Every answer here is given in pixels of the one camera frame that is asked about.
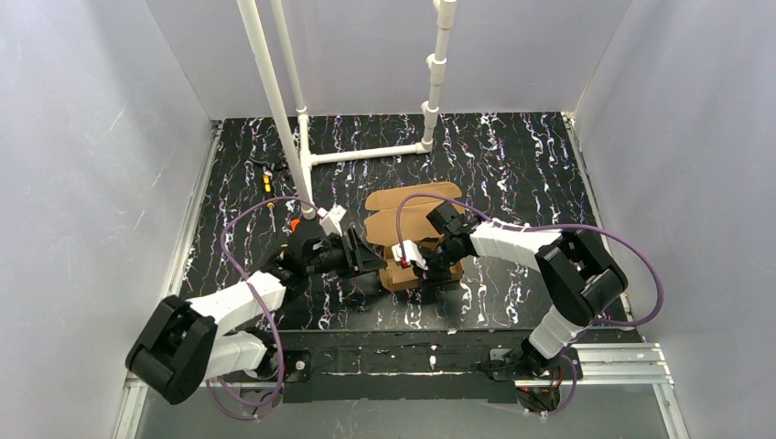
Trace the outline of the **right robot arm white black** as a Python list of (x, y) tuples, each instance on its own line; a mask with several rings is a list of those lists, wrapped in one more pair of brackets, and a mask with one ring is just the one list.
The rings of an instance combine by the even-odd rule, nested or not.
[(541, 274), (549, 311), (503, 365), (540, 369), (554, 360), (628, 286), (625, 273), (592, 230), (531, 231), (492, 219), (469, 219), (449, 202), (426, 216), (440, 241), (419, 247), (404, 241), (401, 262), (424, 280), (467, 257), (493, 257)]

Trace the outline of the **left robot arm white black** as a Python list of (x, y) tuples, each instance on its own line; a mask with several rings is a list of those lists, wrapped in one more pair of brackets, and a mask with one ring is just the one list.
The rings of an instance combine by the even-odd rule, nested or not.
[(319, 226), (296, 230), (272, 244), (260, 269), (247, 279), (190, 300), (164, 298), (124, 365), (168, 403), (182, 403), (205, 380), (259, 369), (269, 348), (240, 325), (292, 302), (309, 277), (334, 273), (350, 279), (386, 265), (355, 229), (341, 234), (327, 234)]

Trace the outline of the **brown cardboard box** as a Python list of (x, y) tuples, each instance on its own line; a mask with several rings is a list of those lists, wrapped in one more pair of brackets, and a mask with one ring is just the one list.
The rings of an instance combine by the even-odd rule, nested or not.
[(460, 187), (452, 182), (435, 182), (413, 186), (380, 189), (365, 201), (371, 215), (364, 221), (366, 241), (381, 249), (387, 266), (379, 271), (382, 286), (398, 293), (413, 289), (421, 280), (410, 268), (404, 268), (394, 256), (393, 247), (400, 240), (410, 240), (420, 247), (429, 247), (441, 238), (426, 215), (442, 203), (437, 196), (458, 199)]

